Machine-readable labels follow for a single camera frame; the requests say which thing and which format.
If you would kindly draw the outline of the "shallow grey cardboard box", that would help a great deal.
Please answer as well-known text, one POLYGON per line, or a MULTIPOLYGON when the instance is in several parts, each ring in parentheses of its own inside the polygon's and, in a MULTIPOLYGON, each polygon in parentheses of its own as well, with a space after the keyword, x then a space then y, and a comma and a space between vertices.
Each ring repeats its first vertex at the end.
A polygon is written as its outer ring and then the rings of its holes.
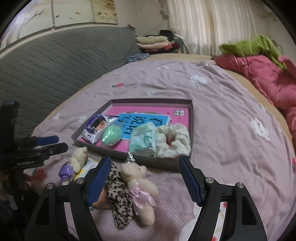
POLYGON ((187 99, 112 99, 94 112, 72 140, 97 154, 125 161, 131 152, 139 165, 179 170, 190 155, 193 104, 187 99))

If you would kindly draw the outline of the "cream floral scrunchie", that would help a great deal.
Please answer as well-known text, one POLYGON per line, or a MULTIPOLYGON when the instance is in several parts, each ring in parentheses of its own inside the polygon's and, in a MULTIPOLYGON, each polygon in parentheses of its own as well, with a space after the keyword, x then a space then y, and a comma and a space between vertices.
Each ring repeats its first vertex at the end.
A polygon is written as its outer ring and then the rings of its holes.
POLYGON ((191 140, 185 125, 177 123, 157 128, 156 158, 177 159, 190 154, 191 140))

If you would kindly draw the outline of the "blue patterned cloth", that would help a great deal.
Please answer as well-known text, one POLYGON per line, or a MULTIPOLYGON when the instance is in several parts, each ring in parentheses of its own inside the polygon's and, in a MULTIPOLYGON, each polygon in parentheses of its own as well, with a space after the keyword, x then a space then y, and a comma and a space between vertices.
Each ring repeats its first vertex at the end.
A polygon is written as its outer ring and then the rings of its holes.
POLYGON ((125 62, 126 62, 126 64, 132 63, 132 62, 138 62, 138 61, 145 60, 148 57, 149 57, 149 53, 137 53, 132 56, 126 57, 125 62))

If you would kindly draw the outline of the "cream sheer curtains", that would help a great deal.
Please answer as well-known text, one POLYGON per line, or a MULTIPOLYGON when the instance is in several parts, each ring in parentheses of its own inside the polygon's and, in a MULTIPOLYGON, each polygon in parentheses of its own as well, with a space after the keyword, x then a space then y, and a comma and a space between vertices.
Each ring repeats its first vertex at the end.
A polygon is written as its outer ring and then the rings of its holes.
POLYGON ((165 1, 171 32, 190 54, 218 55, 219 46, 257 35, 251 1, 165 1))

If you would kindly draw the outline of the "green white tissue pack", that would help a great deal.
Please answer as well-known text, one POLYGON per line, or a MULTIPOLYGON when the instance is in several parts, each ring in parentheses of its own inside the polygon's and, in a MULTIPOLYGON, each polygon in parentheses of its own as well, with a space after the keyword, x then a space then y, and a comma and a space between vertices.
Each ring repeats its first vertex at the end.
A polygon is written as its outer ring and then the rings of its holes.
POLYGON ((129 151, 133 155, 154 156, 157 150, 157 128, 153 122, 136 127, 130 136, 129 151))

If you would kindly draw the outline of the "peach round makeup sponge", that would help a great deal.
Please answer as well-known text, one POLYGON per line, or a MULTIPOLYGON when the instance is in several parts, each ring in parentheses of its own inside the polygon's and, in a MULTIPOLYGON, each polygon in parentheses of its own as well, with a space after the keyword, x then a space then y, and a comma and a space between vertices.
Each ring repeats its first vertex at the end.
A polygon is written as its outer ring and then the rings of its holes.
POLYGON ((99 199, 92 205, 98 209, 111 209, 111 201, 107 197, 107 190, 105 188, 102 189, 99 199))

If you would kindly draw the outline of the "grey quilted headboard cover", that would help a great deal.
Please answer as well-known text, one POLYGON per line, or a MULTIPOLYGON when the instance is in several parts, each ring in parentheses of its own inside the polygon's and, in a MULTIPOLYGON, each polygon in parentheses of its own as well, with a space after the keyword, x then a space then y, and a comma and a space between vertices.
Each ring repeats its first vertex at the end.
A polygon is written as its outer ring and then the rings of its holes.
POLYGON ((20 104, 15 137, 33 133, 55 108, 139 53, 126 27, 64 30, 22 44, 1 57, 1 102, 20 104))

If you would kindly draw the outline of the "yellow white wipes packet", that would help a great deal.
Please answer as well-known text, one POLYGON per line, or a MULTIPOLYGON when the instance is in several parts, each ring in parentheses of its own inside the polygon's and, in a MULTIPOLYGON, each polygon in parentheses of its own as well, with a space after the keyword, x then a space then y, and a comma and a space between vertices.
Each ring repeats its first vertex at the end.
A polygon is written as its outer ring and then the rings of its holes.
POLYGON ((97 161, 93 160, 92 158, 88 158, 85 166, 80 170, 79 173, 77 173, 74 180, 78 178, 85 178, 89 170, 96 168, 97 165, 98 165, 97 161))

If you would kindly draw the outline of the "teddy bear pink bow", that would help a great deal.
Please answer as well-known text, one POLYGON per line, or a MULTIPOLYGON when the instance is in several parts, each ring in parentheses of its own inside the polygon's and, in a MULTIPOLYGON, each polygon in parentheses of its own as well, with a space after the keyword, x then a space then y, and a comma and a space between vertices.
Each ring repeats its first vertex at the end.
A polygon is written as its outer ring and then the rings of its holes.
POLYGON ((155 222, 155 198, 159 196, 158 187, 147 180, 146 166, 138 165, 128 152, 126 161, 121 164, 120 172, 122 180, 126 183, 135 215, 144 226, 152 226, 155 222))

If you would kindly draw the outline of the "leopard print scrunchie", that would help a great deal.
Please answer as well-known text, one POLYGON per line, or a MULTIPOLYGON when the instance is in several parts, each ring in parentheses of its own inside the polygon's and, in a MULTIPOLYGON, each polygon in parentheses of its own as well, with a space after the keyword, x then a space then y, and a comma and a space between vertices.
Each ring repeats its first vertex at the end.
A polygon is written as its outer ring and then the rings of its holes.
POLYGON ((107 177, 105 188, 107 198, 111 202, 115 226, 122 230, 133 219, 133 205, 130 192, 121 178, 119 169, 113 162, 111 163, 111 171, 107 177))

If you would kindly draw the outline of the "green sponge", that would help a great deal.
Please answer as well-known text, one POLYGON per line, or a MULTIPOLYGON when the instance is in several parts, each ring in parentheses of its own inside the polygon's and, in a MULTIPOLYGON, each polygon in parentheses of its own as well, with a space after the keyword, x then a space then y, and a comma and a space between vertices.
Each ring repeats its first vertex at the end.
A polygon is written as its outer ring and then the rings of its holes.
POLYGON ((122 129, 120 125, 109 126, 102 136, 103 145, 106 147, 114 146, 122 138, 122 129))

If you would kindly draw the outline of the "pink quilted comforter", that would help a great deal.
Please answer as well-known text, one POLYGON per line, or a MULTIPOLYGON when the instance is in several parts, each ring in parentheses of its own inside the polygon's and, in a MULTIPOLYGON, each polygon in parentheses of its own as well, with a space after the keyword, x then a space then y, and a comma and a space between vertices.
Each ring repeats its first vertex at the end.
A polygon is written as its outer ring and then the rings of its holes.
POLYGON ((295 64, 286 56, 280 56, 278 60, 286 69, 280 69, 264 55, 220 55, 215 58, 218 66, 244 75, 271 104, 283 111, 295 139, 295 64))

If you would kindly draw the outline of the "painted wall panel art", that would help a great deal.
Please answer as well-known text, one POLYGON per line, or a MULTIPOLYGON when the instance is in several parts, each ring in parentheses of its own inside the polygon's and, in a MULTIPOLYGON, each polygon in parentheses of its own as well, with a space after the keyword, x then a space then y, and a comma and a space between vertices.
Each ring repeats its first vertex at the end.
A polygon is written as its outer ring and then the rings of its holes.
POLYGON ((118 24, 114 1, 30 1, 1 34, 1 49, 28 35, 66 25, 118 24))

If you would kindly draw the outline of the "teddy bear purple dress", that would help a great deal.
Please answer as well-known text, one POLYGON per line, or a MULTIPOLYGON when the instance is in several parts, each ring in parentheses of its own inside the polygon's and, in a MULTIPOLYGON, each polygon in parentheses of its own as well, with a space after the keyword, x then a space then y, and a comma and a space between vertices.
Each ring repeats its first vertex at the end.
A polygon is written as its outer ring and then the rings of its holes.
POLYGON ((68 185, 85 166, 88 154, 87 147, 77 148, 70 159, 61 167, 59 177, 62 185, 68 185))

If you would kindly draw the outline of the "pink and blue book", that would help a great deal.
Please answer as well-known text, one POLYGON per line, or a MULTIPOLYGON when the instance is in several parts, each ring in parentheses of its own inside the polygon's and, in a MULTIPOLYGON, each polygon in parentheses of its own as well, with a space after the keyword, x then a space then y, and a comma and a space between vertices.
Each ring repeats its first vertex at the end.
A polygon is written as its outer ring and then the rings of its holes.
POLYGON ((76 139, 98 153, 111 149, 158 158, 188 156, 190 117, 188 104, 112 104, 86 121, 76 139))

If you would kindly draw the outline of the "stack of folded clothes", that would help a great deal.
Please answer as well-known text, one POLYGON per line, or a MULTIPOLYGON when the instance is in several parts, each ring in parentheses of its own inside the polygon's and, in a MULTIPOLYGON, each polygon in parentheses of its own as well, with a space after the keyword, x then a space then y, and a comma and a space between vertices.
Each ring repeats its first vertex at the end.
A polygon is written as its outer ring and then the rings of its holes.
POLYGON ((183 40, 170 30, 160 30, 158 35, 137 36, 136 42, 142 53, 150 55, 163 53, 185 53, 183 40))

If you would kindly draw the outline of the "green fleece blanket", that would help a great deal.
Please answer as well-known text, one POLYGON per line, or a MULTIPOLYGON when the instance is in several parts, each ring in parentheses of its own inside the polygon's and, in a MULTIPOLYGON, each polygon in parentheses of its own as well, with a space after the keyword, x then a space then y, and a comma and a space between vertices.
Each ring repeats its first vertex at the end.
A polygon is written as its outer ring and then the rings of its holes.
POLYGON ((248 57, 256 55, 264 55, 271 60, 280 69, 286 69, 286 65, 278 61, 281 56, 276 45, 264 35, 257 35, 254 40, 242 40, 236 43, 222 44, 219 49, 224 55, 237 55, 239 57, 248 57))

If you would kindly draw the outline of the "purple white doll packet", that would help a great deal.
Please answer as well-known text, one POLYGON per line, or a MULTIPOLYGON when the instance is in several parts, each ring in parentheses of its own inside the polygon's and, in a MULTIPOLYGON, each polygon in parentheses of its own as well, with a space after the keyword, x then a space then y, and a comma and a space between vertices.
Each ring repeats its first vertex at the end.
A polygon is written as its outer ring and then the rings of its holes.
POLYGON ((90 144, 97 144, 101 140, 105 130, 117 120, 118 116, 102 114, 94 115, 83 129, 83 140, 90 144))

